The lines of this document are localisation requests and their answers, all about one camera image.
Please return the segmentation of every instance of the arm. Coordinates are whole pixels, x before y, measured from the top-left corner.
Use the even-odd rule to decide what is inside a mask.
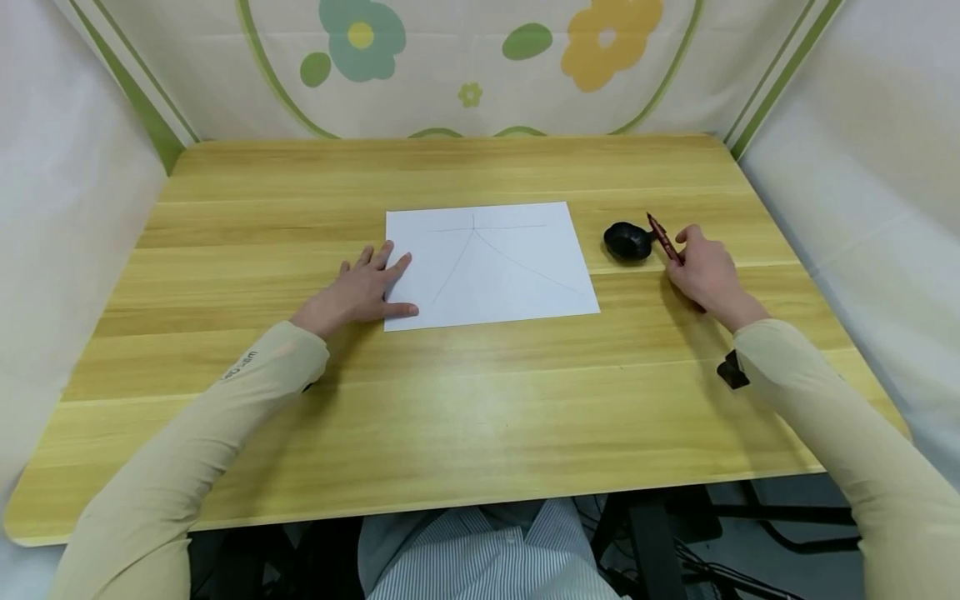
[[[960,494],[851,388],[800,331],[770,319],[719,242],[681,232],[668,274],[734,334],[744,372],[850,501],[870,598],[950,597],[960,587]]]
[[[386,269],[393,245],[367,247],[351,269],[267,331],[210,389],[183,409],[90,501],[67,545],[51,598],[187,598],[186,533],[250,434],[324,371],[324,338],[352,321],[416,314],[384,291],[410,264]]]

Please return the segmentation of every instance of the pen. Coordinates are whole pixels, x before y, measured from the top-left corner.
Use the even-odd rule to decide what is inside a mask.
[[[656,235],[657,239],[660,241],[660,245],[663,246],[663,251],[666,252],[667,258],[670,260],[676,260],[683,265],[685,263],[684,258],[680,256],[680,254],[677,252],[677,249],[673,247],[672,243],[670,243],[670,237],[666,234],[666,229],[663,228],[663,225],[660,224],[660,221],[654,219],[654,216],[649,212],[647,213],[647,221],[650,222],[650,229],[653,230],[654,235]],[[693,306],[698,312],[707,312],[703,306],[696,302],[693,302]]]

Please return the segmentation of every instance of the cream fabric backdrop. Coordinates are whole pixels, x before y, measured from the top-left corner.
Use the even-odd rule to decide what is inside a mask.
[[[0,2],[0,507],[165,181],[123,94],[48,0]],[[0,535],[0,598],[46,596],[60,547]]]
[[[852,0],[741,162],[960,489],[960,5]]]
[[[841,0],[57,0],[161,157],[200,139],[713,132]]]

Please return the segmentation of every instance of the left hand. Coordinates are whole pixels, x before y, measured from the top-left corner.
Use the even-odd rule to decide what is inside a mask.
[[[336,280],[305,302],[290,323],[326,339],[348,323],[419,314],[414,304],[388,303],[383,299],[387,288],[400,279],[413,259],[406,253],[387,269],[393,249],[394,243],[387,240],[376,255],[373,246],[364,248],[352,267],[345,260]]]

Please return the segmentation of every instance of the wooden table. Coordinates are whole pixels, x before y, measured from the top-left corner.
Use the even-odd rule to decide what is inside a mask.
[[[254,436],[198,529],[821,470],[689,309],[659,249],[604,229],[655,214],[727,242],[745,286],[905,427],[726,149],[702,135],[208,142],[164,188],[6,513],[65,541],[87,501],[270,325],[383,238],[387,210],[566,200],[601,313],[331,343],[327,374]]]

